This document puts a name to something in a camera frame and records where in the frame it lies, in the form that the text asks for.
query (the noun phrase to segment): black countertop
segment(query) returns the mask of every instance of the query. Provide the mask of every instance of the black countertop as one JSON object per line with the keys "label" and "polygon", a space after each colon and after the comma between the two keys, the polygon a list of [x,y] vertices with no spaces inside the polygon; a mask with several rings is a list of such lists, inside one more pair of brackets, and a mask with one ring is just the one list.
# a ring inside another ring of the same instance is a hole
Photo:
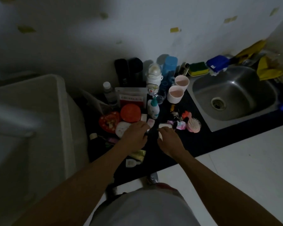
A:
{"label": "black countertop", "polygon": [[[98,125],[98,119],[100,116],[86,105],[87,101],[85,98],[78,98],[75,102],[83,111],[88,136],[91,133],[97,133],[98,135],[105,137],[117,137],[116,135],[106,133],[100,128]],[[168,115],[170,114],[170,107],[171,104],[167,100],[165,100],[160,106],[159,117],[155,121],[154,127],[149,131],[148,141],[143,148],[143,150],[146,150],[146,156],[143,163],[133,168],[126,168],[124,160],[114,174],[115,182],[113,186],[119,186],[176,164],[172,158],[160,150],[157,144],[158,125],[160,123],[167,122]],[[211,132],[187,91],[185,91],[185,94],[180,103],[178,103],[177,108],[181,113],[185,110],[191,112],[192,117],[197,118],[202,125],[199,133],[191,133],[187,130],[176,129],[185,149],[188,150],[194,157],[215,151],[219,148],[283,125],[283,113],[277,110],[248,121]],[[97,141],[98,143],[94,144],[94,142],[89,140],[88,155],[91,162],[99,158],[111,148],[111,146],[106,147],[105,140],[100,139]]]}

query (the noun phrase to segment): bottle cap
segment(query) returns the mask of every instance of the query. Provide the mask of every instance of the bottle cap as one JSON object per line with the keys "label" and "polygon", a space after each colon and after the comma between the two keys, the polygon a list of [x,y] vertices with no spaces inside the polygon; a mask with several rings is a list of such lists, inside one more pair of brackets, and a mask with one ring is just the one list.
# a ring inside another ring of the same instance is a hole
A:
{"label": "bottle cap", "polygon": [[110,89],[111,84],[110,84],[109,82],[104,82],[104,83],[103,83],[103,87],[104,87],[105,89]]}
{"label": "bottle cap", "polygon": [[153,107],[157,106],[157,99],[156,98],[152,99],[151,106],[153,106]]}

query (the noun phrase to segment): human hand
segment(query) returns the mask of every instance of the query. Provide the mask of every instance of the human hand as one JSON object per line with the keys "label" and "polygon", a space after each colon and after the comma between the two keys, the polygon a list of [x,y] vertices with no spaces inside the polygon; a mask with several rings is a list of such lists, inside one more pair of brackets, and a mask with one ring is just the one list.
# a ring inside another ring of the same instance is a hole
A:
{"label": "human hand", "polygon": [[142,149],[147,142],[147,136],[144,134],[149,128],[150,126],[144,121],[130,125],[116,145],[123,149],[127,155]]}
{"label": "human hand", "polygon": [[162,127],[158,131],[161,133],[162,139],[159,138],[157,143],[160,149],[168,156],[173,158],[185,151],[179,136],[172,128]]}

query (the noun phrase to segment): plastic bottle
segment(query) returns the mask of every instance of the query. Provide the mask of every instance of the plastic bottle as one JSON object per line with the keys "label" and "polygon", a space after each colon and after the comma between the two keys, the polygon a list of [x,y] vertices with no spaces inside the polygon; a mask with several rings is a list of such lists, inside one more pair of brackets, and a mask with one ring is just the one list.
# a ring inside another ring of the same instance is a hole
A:
{"label": "plastic bottle", "polygon": [[111,86],[109,82],[104,82],[103,87],[108,104],[114,108],[117,107],[117,95],[115,93],[115,89]]}
{"label": "plastic bottle", "polygon": [[148,114],[149,114],[149,116],[151,116],[151,118],[153,120],[156,120],[158,118],[158,114],[159,114],[159,106],[158,106],[156,98],[149,100],[147,104],[148,104]]}

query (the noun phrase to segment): green sponge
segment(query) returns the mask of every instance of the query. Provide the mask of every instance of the green sponge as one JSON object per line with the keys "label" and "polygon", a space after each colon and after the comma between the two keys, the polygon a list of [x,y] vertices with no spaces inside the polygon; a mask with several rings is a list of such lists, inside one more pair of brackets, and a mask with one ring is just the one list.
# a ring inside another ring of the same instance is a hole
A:
{"label": "green sponge", "polygon": [[207,74],[208,72],[209,69],[207,68],[204,62],[190,64],[189,74],[191,76]]}

